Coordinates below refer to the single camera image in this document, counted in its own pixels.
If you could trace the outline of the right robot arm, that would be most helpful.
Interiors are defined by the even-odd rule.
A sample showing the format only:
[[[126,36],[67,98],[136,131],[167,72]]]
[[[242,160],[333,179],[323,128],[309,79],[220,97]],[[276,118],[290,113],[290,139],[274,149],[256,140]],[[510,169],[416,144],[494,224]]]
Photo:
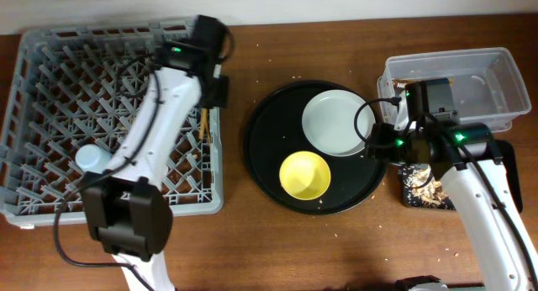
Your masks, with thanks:
[[[537,252],[512,198],[504,158],[483,123],[461,124],[446,78],[405,81],[387,98],[408,119],[402,130],[375,123],[367,155],[425,164],[458,213],[488,290],[535,290]]]

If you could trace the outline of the brown snack wrapper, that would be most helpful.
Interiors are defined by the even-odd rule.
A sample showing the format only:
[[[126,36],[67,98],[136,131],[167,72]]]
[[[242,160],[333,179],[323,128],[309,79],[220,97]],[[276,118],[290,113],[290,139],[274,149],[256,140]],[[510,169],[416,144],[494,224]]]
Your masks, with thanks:
[[[409,84],[416,83],[416,80],[406,80],[406,79],[392,79],[392,84],[394,88],[405,89]]]

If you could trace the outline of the wooden chopstick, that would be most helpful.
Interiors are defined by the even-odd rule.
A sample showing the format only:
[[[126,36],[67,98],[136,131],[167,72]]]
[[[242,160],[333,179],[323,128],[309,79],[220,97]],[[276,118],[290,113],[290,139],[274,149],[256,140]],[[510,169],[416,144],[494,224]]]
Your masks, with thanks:
[[[208,110],[202,108],[200,112],[200,128],[198,133],[198,138],[200,141],[203,141],[206,131],[208,129]]]
[[[212,136],[210,132],[210,117],[209,117],[209,110],[207,108],[203,108],[203,128],[204,128],[204,134],[207,138],[207,142],[211,145],[213,143]]]

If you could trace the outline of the light blue cup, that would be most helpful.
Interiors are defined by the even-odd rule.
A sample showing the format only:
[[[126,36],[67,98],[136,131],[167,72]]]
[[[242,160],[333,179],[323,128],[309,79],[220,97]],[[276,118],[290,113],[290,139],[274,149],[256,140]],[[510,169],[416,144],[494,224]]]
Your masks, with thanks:
[[[84,172],[95,173],[102,173],[111,158],[110,152],[94,144],[83,145],[75,155],[76,164]]]

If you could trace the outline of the grey round plate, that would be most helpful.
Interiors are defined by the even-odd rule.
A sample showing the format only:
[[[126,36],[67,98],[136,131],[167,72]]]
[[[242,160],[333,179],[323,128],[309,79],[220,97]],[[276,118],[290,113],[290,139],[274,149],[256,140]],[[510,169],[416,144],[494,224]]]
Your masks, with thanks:
[[[306,104],[302,115],[303,132],[309,143],[330,156],[352,156],[365,148],[356,134],[358,128],[367,138],[376,123],[375,115],[359,95],[346,90],[329,90],[317,94]]]

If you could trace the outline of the food scraps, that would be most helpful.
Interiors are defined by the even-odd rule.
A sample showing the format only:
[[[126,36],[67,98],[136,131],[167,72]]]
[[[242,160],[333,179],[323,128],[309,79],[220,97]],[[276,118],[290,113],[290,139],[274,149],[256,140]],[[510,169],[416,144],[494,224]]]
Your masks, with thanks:
[[[450,200],[442,184],[425,164],[402,166],[399,171],[403,186],[403,202],[409,207],[448,209]]]

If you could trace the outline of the yellow bowl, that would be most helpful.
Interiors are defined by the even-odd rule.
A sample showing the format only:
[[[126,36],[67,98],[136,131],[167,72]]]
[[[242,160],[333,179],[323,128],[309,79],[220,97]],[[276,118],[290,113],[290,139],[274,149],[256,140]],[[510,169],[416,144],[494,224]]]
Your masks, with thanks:
[[[298,200],[321,197],[331,183],[331,171],[326,160],[311,151],[298,151],[289,155],[279,169],[283,190]]]

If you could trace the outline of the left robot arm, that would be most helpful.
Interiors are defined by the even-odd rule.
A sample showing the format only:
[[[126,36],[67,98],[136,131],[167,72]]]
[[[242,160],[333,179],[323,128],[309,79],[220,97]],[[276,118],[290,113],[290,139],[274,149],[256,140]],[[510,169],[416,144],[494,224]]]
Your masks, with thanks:
[[[230,37],[219,20],[200,15],[188,38],[163,43],[129,133],[102,172],[82,179],[89,234],[123,268],[132,290],[174,288],[164,258],[173,215],[161,185],[189,112],[227,103],[229,79],[220,66]]]

